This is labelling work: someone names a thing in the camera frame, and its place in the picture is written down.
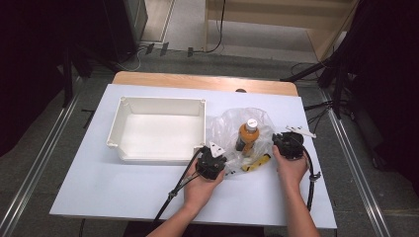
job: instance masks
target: wire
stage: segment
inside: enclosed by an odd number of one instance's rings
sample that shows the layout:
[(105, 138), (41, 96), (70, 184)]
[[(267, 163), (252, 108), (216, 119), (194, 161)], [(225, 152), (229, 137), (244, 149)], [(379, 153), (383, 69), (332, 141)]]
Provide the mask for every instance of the wire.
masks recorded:
[(221, 21), (220, 21), (220, 24), (219, 24), (219, 41), (218, 41), (218, 44), (216, 45), (216, 47), (209, 50), (209, 51), (199, 50), (199, 51), (194, 51), (194, 52), (211, 53), (211, 52), (214, 52), (218, 49), (219, 45), (222, 42), (222, 23), (224, 22), (224, 12), (225, 12), (225, 0), (223, 0), (223, 2), (222, 2)]
[(221, 12), (221, 22), (220, 22), (220, 24), (219, 24), (219, 41), (218, 41), (218, 44), (216, 45), (216, 47), (215, 48), (213, 48), (212, 50), (210, 50), (210, 51), (207, 51), (207, 53), (210, 53), (210, 52), (214, 52), (214, 51), (216, 51), (216, 49), (219, 47), (219, 45), (221, 44), (221, 41), (222, 41), (222, 23), (223, 23), (223, 21), (224, 21), (224, 12), (225, 12), (225, 0), (223, 0), (223, 3), (222, 3), (222, 12)]
[(304, 150), (305, 155), (307, 156), (308, 171), (310, 172), (310, 176), (309, 176), (310, 185), (308, 187), (307, 209), (308, 209), (308, 211), (311, 211), (311, 204), (313, 202), (313, 196), (314, 196), (314, 182), (321, 177), (321, 174), (320, 174), (320, 172), (318, 172), (316, 175), (314, 175), (313, 163), (311, 161), (311, 157), (310, 157), (310, 154), (308, 153), (307, 149), (305, 149), (305, 147), (301, 144), (301, 142), (299, 142), (298, 140), (296, 140), (292, 136), (290, 136), (290, 138), (292, 140), (294, 140), (297, 144), (299, 144), (299, 146)]
[(119, 63), (117, 63), (117, 65), (119, 66), (119, 67), (121, 67), (123, 70), (125, 70), (125, 71), (136, 71), (136, 70), (138, 70), (138, 68), (139, 67), (141, 67), (141, 60), (139, 60), (139, 54), (142, 52), (142, 51), (144, 51), (144, 50), (146, 50), (147, 49), (147, 47), (146, 46), (140, 46), (139, 48), (138, 48), (138, 52), (136, 53), (136, 59), (138, 59), (138, 66), (136, 66), (134, 69), (127, 69), (126, 67), (124, 67), (124, 66), (122, 66), (121, 64), (119, 64)]
[(191, 178), (191, 179), (189, 179), (189, 181), (187, 181), (185, 184), (182, 184), (184, 181), (185, 181), (185, 176), (186, 176), (186, 173), (188, 172), (188, 170), (189, 170), (189, 168), (192, 166), (192, 163), (194, 163), (194, 161), (195, 161), (195, 159), (197, 158), (197, 156), (198, 156), (198, 154), (200, 153), (200, 152), (202, 152), (202, 150), (203, 149), (205, 149), (205, 148), (207, 148), (207, 147), (202, 147), (201, 149), (199, 149), (195, 154), (194, 154), (194, 156), (192, 157), (192, 159), (191, 159), (191, 161), (189, 162), (189, 164), (188, 164), (188, 166), (186, 167), (186, 169), (185, 169), (185, 171), (184, 171), (184, 173), (183, 173), (183, 175), (181, 176), (181, 179), (178, 181), (178, 183), (176, 184), (176, 186), (175, 186), (175, 189), (173, 189), (170, 193), (169, 193), (169, 195), (168, 195), (168, 197), (167, 197), (167, 199), (166, 199), (166, 201), (164, 202), (164, 204), (161, 206), (161, 208), (160, 208), (160, 210), (158, 211), (158, 213), (157, 213), (157, 215), (156, 215), (156, 217), (154, 218), (154, 220), (153, 220), (153, 222), (151, 222), (151, 224), (150, 224), (150, 226), (149, 226), (149, 228), (148, 228), (148, 231), (147, 231), (147, 233), (150, 233), (154, 228), (155, 228), (155, 225), (156, 225), (156, 223), (157, 223), (157, 221), (160, 219), (160, 216), (161, 216), (161, 214), (163, 214), (163, 211), (166, 209), (166, 207), (167, 207), (167, 205), (169, 205), (169, 203), (170, 203), (170, 201), (178, 194), (178, 191), (180, 191), (183, 187), (185, 187), (189, 182), (191, 182), (193, 179), (195, 179), (196, 177), (198, 177), (199, 175), (197, 175), (197, 176), (195, 176), (195, 177), (193, 177), (193, 178)]

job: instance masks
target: metal rail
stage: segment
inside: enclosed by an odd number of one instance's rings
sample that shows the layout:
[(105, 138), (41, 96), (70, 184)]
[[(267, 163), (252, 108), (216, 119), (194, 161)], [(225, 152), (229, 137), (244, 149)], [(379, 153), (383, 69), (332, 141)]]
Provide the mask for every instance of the metal rail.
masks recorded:
[[(321, 90), (321, 96), (323, 101), (332, 100), (329, 93), (324, 89)], [(384, 216), (382, 215), (381, 209), (378, 206), (376, 198), (374, 197), (374, 194), (370, 189), (370, 185), (367, 182), (360, 163), (358, 162), (357, 155), (351, 145), (351, 142), (349, 141), (343, 123), (336, 118), (336, 115), (331, 110), (329, 111), (329, 118), (332, 121), (333, 127), (342, 146), (345, 158), (348, 162), (352, 176), (354, 177), (355, 184), (357, 185), (358, 191), (360, 192), (361, 198), (364, 202), (364, 206), (367, 210), (367, 214), (370, 217), (376, 235), (383, 237), (391, 236), (385, 223)]]
[(22, 183), (21, 187), (15, 194), (11, 204), (8, 207), (8, 210), (0, 224), (1, 236), (11, 236), (13, 230), (16, 228), (21, 215), (26, 205), (28, 204), (28, 201), (38, 181), (40, 180), (42, 172), (49, 160), (55, 144), (58, 141), (62, 131), (65, 129), (65, 126), (74, 110), (83, 85), (83, 79), (78, 77), (75, 82), (75, 94), (73, 98), (71, 99), (68, 106), (61, 110), (58, 119), (52, 127), (52, 130), (49, 132), (49, 135), (46, 138), (40, 153), (38, 154), (34, 164), (31, 167), (31, 170), (25, 178), (25, 181)]

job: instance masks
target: wooden table edge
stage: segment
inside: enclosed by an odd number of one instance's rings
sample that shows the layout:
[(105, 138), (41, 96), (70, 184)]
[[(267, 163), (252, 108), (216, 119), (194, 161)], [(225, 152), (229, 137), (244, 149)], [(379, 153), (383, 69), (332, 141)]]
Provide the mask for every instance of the wooden table edge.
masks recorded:
[(122, 71), (115, 75), (113, 84), (229, 92), (243, 89), (248, 93), (298, 96), (296, 86), (291, 82), (255, 80), (227, 76)]

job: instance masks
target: label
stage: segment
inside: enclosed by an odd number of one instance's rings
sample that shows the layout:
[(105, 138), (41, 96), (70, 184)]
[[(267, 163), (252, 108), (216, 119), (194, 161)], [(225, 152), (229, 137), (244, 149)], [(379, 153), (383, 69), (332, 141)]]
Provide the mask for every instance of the label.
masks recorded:
[(238, 135), (236, 146), (235, 146), (236, 151), (243, 151), (245, 145), (246, 143), (244, 143), (244, 141), (240, 138), (240, 135)]

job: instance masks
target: bottle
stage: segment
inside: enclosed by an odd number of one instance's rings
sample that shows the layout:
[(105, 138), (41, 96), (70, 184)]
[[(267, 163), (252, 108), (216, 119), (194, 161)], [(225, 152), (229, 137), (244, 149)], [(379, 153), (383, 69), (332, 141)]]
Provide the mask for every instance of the bottle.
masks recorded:
[(244, 156), (247, 156), (249, 151), (253, 148), (256, 139), (259, 137), (258, 122), (255, 119), (249, 119), (242, 124), (238, 130), (238, 138), (235, 149), (241, 151)]

